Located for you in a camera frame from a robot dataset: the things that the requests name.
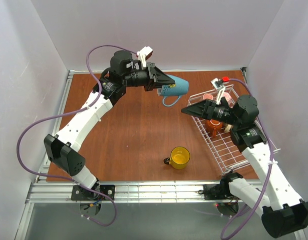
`brown wooden surface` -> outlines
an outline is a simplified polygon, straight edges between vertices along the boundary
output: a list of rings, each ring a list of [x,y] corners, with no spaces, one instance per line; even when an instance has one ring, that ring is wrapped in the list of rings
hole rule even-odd
[[[170,74],[189,81],[188,94],[173,107],[164,107],[157,90],[144,92],[142,87],[130,87],[118,103],[103,116],[86,137],[79,153],[86,166],[101,181],[194,181],[217,180],[221,171],[191,116],[180,110],[191,95],[212,89],[210,81],[228,76],[242,80],[238,70],[188,71]],[[65,112],[79,109],[95,85],[89,74],[75,74],[70,87]],[[236,92],[245,89],[235,84]],[[72,118],[64,117],[63,128]],[[188,166],[176,170],[163,163],[174,147],[183,146],[191,154]],[[257,178],[248,166],[238,171],[245,178]],[[49,174],[66,176],[53,163]],[[48,181],[59,179],[48,178]]]

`white wall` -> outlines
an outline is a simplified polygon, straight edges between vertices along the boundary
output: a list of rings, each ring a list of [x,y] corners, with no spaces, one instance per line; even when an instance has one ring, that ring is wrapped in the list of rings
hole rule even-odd
[[[247,73],[279,165],[308,201],[308,0],[284,1]]]
[[[161,69],[238,69],[249,64],[283,0],[32,0],[65,66],[86,70],[89,49],[151,46]],[[113,49],[91,57],[109,66]]]
[[[30,0],[0,0],[0,240],[14,239],[32,175],[16,158],[21,131],[56,113],[67,69]],[[38,170],[44,136],[35,127],[22,144],[25,163]]]

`electrical wire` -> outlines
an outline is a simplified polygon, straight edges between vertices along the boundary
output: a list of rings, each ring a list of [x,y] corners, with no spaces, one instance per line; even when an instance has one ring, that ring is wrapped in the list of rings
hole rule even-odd
[[[229,80],[230,80],[230,81],[233,81],[233,82],[238,82],[238,83],[242,84],[242,85],[246,88],[246,90],[248,91],[249,95],[252,96],[252,94],[251,94],[250,90],[248,89],[246,83],[244,83],[243,81],[241,81],[241,80],[239,80],[239,79],[236,79],[236,78],[230,78]],[[260,121],[259,118],[258,118],[258,121],[259,121],[259,125],[260,125],[261,128],[263,129],[263,133],[264,133],[264,135],[265,135],[265,137],[266,137],[266,140],[267,140],[267,143],[268,143],[269,152],[270,152],[269,160],[270,160],[271,162],[273,162],[273,154],[274,154],[274,152],[273,152],[273,147],[272,147],[272,145],[271,145],[271,142],[269,141],[269,137],[268,137],[268,135],[267,135],[265,129],[263,128],[262,123],[261,123],[261,121]],[[238,228],[237,228],[235,231],[233,231],[229,236],[224,237],[225,231],[227,230],[228,226],[234,221],[234,219],[235,219],[236,217],[238,217],[238,214],[236,214],[233,218],[231,218],[231,219],[228,221],[228,223],[225,225],[225,227],[223,228],[223,230],[222,230],[222,232],[221,232],[221,234],[220,234],[220,238],[221,238],[222,240],[229,240],[229,239],[231,239],[231,238],[232,238],[233,236],[235,236],[235,235],[246,225],[246,223],[251,219],[251,217],[252,217],[253,214],[255,213],[255,211],[256,211],[258,205],[260,204],[260,202],[261,202],[261,200],[262,200],[262,198],[263,198],[263,196],[264,196],[264,194],[265,194],[265,190],[266,190],[266,187],[267,187],[268,182],[269,182],[269,177],[270,177],[271,171],[272,171],[272,164],[269,164],[267,176],[266,176],[266,178],[265,178],[262,191],[260,192],[260,195],[259,195],[259,197],[258,197],[258,199],[257,199],[257,201],[256,201],[256,203],[255,203],[255,205],[254,205],[254,207],[252,208],[251,212],[248,214],[248,216],[246,217],[246,219],[238,226]]]
[[[114,47],[114,48],[118,48],[118,49],[122,49],[122,50],[126,50],[126,51],[129,51],[133,54],[136,54],[135,52],[133,51],[130,51],[130,50],[127,50],[125,48],[122,48],[120,46],[115,46],[115,45],[101,45],[101,46],[97,46],[93,49],[91,49],[88,53],[87,53],[87,56],[86,56],[86,66],[88,68],[88,71],[90,73],[90,75],[95,79],[95,81],[97,82],[98,86],[99,86],[99,93],[97,95],[97,97],[95,98],[95,100],[89,105],[89,107],[92,107],[96,102],[97,100],[99,99],[100,95],[101,95],[101,92],[102,92],[102,86],[101,86],[101,83],[100,81],[98,80],[98,78],[93,74],[91,68],[90,68],[90,65],[89,65],[89,56],[90,54],[96,50],[96,49],[99,49],[99,48],[102,48],[102,47]],[[33,171],[31,169],[29,169],[23,162],[22,158],[21,158],[21,155],[20,155],[20,145],[21,145],[21,141],[23,139],[23,137],[25,136],[25,134],[31,129],[33,128],[35,125],[37,124],[40,124],[42,122],[45,122],[45,121],[48,121],[48,120],[52,120],[52,119],[57,119],[57,118],[62,118],[62,117],[66,117],[66,116],[71,116],[71,115],[75,115],[77,113],[80,113],[80,112],[83,112],[87,109],[87,107],[84,107],[82,109],[79,109],[79,110],[76,110],[76,111],[72,111],[72,112],[68,112],[68,113],[63,113],[63,114],[59,114],[59,115],[55,115],[55,116],[50,116],[50,117],[46,117],[46,118],[43,118],[43,119],[40,119],[32,124],[30,124],[27,128],[25,128],[25,130],[20,134],[19,138],[18,138],[18,141],[17,141],[17,146],[16,146],[16,152],[17,152],[17,159],[18,159],[18,162],[19,164],[22,166],[22,168],[24,170],[26,170],[27,172],[31,173],[31,174],[34,174],[34,175],[39,175],[39,176],[43,176],[43,177],[49,177],[49,178],[59,178],[59,179],[65,179],[65,180],[68,180],[68,181],[71,181],[71,182],[74,182],[76,184],[78,184],[80,187],[92,192],[92,193],[95,193],[95,194],[98,194],[98,195],[101,195],[103,196],[104,198],[107,198],[109,201],[112,202],[113,204],[113,207],[114,207],[114,210],[115,210],[115,213],[114,213],[114,217],[113,219],[109,222],[109,223],[102,223],[102,222],[99,222],[87,215],[83,215],[84,217],[86,217],[87,219],[103,226],[103,227],[107,227],[109,225],[111,225],[116,217],[117,217],[117,206],[115,204],[115,202],[107,195],[99,192],[99,191],[95,191],[95,190],[92,190],[92,189],[89,189],[87,188],[86,186],[82,185],[82,184],[79,184],[78,182],[75,182],[73,179],[71,179],[70,177],[66,177],[66,176],[60,176],[60,175],[52,175],[52,174],[45,174],[45,173],[40,173],[40,172],[36,172],[36,171]]]

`black mug handle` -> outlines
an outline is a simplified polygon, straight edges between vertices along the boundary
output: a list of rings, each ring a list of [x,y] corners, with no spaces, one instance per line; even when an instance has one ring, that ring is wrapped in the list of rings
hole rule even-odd
[[[168,165],[168,164],[169,164],[169,162],[170,162],[170,158],[169,158],[169,157],[164,159],[164,163],[165,163],[165,164],[167,164],[167,165]]]

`wire grid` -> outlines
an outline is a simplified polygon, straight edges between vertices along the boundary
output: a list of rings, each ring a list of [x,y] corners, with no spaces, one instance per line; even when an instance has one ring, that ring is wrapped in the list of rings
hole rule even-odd
[[[234,85],[227,85],[225,91],[230,94],[232,97],[229,106],[232,107],[238,99],[238,94],[234,90]],[[190,96],[188,100],[188,106],[194,103],[200,102],[204,94],[212,94],[214,99],[217,96],[217,91],[210,90],[201,92],[196,95]],[[200,134],[204,138],[206,144],[209,149],[213,153],[215,160],[223,174],[231,171],[244,168],[250,163],[246,160],[246,158],[239,152],[237,146],[234,145],[230,138],[230,133],[225,133],[225,126],[221,128],[220,131],[217,132],[216,137],[212,137],[211,133],[206,132],[206,120],[192,116],[197,128],[199,129]],[[261,129],[259,123],[255,121],[257,126]],[[274,144],[274,153],[277,153],[280,149],[278,149]]]

